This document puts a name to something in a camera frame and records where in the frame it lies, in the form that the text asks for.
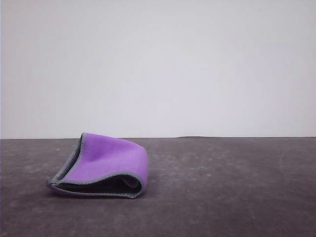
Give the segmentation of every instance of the concrete floor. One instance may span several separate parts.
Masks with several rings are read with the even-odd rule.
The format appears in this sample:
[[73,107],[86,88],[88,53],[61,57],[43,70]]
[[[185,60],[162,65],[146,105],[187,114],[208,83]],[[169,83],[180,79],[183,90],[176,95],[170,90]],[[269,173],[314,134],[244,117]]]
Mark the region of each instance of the concrete floor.
[[1,237],[315,237],[316,138],[133,138],[150,159],[137,199],[45,185],[77,139],[1,141]]

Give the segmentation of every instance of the purple cloth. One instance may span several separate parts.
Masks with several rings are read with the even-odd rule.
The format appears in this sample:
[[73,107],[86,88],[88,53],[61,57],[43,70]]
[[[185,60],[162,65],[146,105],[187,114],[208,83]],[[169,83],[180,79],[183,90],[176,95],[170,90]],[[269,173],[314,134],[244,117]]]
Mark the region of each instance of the purple cloth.
[[83,133],[65,165],[47,180],[56,193],[136,198],[147,185],[146,150],[123,139]]

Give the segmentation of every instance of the cloth fold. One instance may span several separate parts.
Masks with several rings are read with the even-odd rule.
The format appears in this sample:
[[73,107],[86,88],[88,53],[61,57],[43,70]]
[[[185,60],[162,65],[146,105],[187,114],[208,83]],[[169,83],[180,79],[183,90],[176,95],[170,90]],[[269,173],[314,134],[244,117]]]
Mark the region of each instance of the cloth fold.
[[136,198],[148,177],[146,150],[119,138],[83,133],[64,166],[47,185],[75,196]]

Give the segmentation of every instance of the white backdrop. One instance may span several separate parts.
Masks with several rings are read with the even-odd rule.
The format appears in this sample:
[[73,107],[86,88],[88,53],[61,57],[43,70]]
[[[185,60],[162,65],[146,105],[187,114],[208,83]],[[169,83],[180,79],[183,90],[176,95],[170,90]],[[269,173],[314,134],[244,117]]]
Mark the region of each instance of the white backdrop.
[[2,0],[2,138],[316,136],[315,0]]

